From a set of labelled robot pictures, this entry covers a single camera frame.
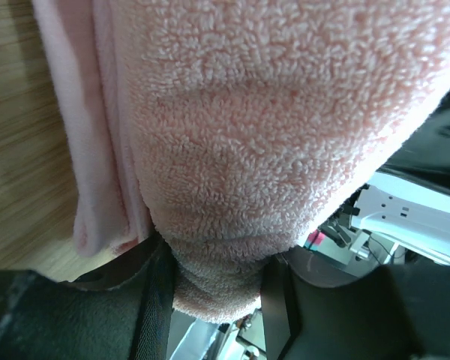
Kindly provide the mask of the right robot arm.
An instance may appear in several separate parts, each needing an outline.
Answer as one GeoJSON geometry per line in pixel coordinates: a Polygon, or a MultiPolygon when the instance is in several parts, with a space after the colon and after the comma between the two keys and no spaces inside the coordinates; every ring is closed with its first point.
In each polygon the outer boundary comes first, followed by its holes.
{"type": "Polygon", "coordinates": [[[450,90],[344,208],[348,227],[450,265],[450,90]]]}

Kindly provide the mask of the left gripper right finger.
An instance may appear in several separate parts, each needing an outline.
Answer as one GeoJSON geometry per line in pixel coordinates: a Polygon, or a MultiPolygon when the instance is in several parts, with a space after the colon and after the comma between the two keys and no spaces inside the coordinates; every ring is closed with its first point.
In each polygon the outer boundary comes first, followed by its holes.
{"type": "Polygon", "coordinates": [[[293,248],[263,272],[269,359],[450,359],[450,265],[380,265],[355,277],[293,248]]]}

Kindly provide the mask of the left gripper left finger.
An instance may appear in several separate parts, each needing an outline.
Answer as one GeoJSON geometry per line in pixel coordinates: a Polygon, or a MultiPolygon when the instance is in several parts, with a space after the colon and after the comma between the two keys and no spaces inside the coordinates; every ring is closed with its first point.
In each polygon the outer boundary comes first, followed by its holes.
{"type": "Polygon", "coordinates": [[[174,259],[150,238],[73,282],[0,271],[0,359],[164,359],[174,259]]]}

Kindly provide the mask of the plain pink towel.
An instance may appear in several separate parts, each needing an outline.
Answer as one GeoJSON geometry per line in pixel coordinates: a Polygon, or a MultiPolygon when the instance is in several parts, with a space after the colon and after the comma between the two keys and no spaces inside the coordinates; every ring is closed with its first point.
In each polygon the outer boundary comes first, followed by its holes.
{"type": "Polygon", "coordinates": [[[76,249],[157,230],[173,305],[257,305],[450,89],[450,1],[35,1],[64,120],[76,249]]]}

